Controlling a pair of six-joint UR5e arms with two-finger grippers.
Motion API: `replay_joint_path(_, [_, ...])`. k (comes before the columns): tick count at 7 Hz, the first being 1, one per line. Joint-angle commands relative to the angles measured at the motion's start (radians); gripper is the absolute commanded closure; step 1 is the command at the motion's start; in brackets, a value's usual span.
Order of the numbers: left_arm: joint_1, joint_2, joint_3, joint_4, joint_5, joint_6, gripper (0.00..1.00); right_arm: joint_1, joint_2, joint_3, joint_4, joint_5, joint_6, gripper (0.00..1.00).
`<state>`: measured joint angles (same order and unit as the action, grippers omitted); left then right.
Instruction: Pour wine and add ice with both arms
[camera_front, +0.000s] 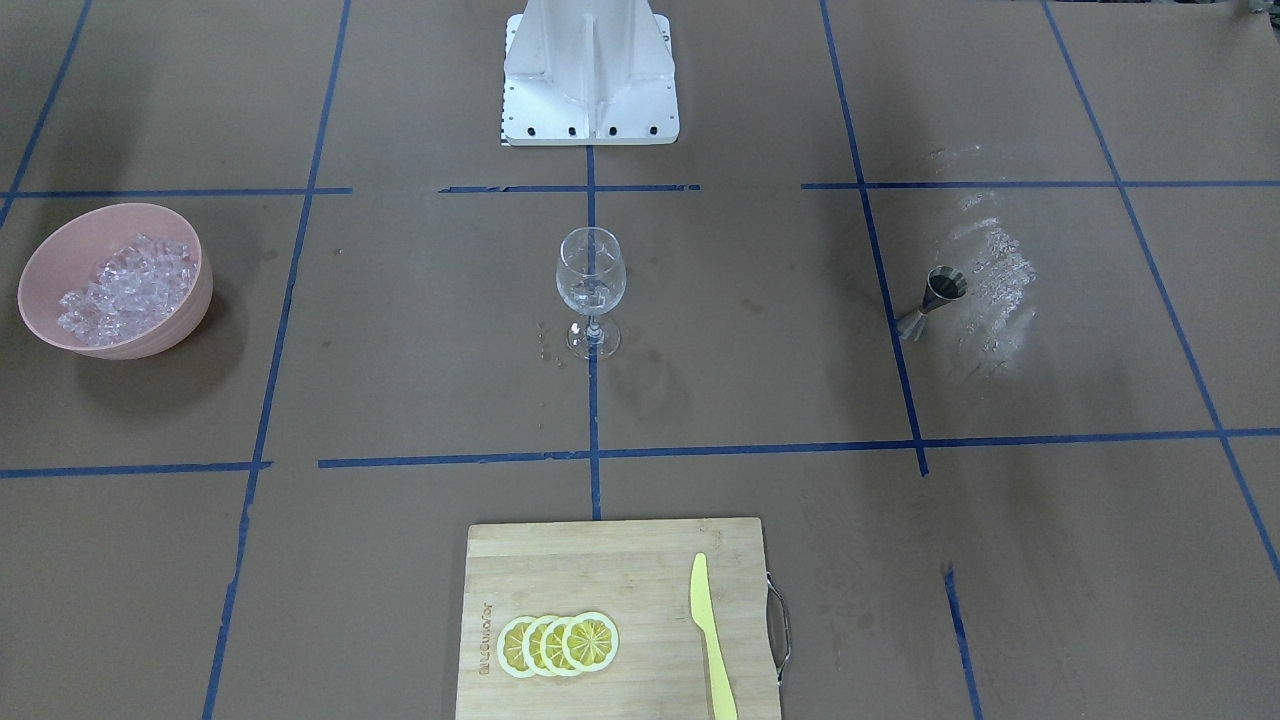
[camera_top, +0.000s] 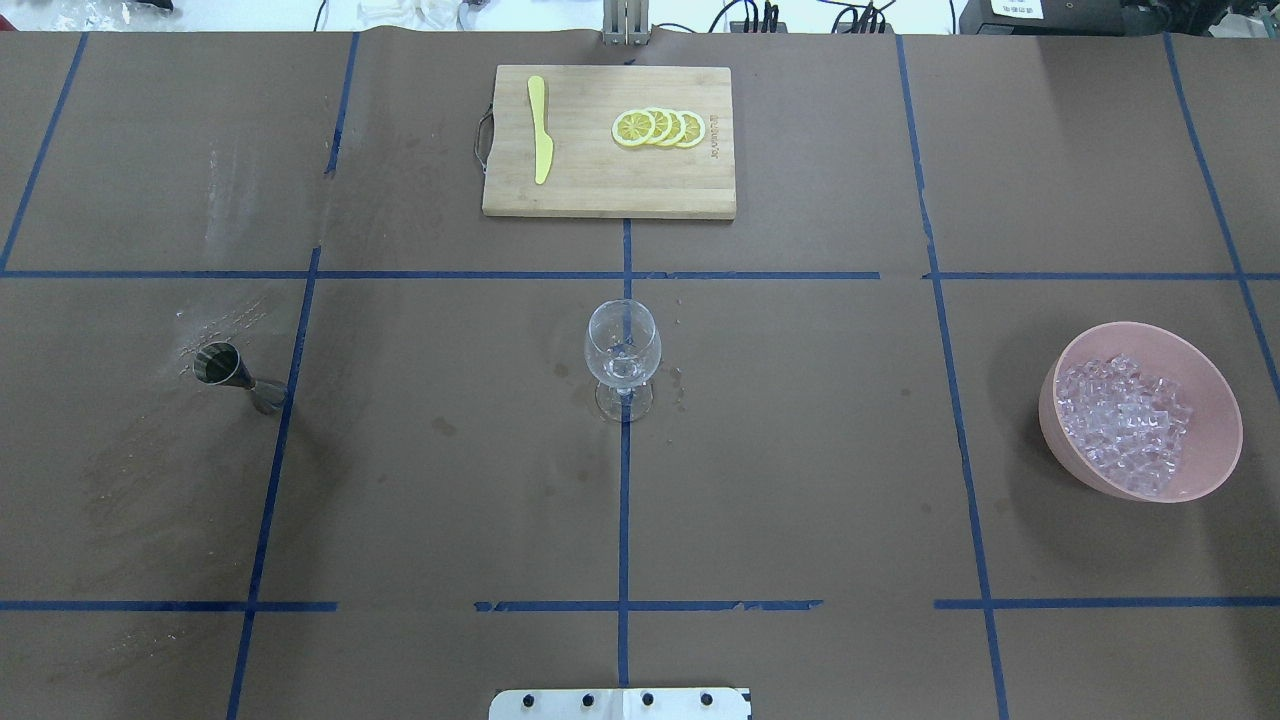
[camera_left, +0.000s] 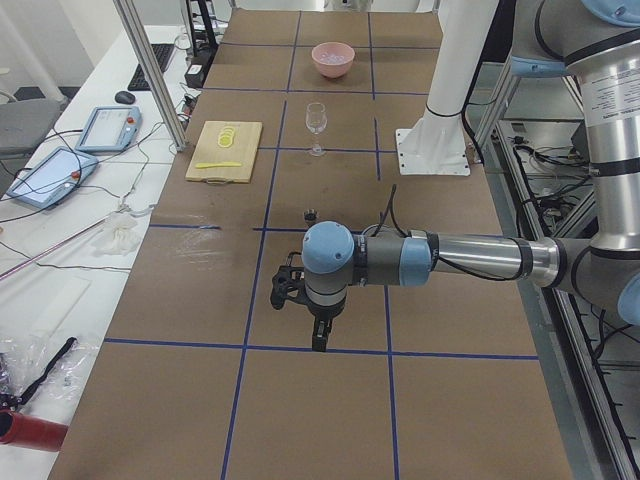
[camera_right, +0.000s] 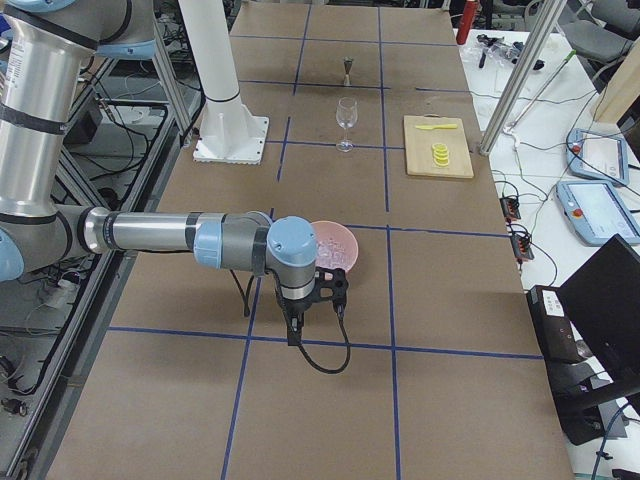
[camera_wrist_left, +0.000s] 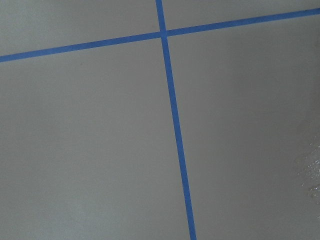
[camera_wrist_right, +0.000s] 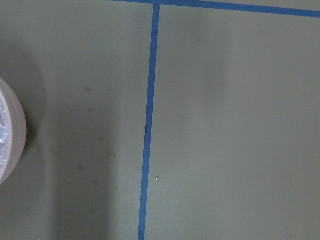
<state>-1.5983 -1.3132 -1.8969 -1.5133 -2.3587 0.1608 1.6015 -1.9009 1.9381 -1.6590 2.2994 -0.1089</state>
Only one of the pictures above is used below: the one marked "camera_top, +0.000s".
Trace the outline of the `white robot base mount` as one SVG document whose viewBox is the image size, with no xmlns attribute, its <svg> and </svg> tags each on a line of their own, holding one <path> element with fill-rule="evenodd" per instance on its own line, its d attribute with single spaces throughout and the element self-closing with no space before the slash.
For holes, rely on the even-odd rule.
<svg viewBox="0 0 1280 720">
<path fill-rule="evenodd" d="M 750 693 L 732 687 L 502 691 L 489 719 L 751 719 Z"/>
</svg>

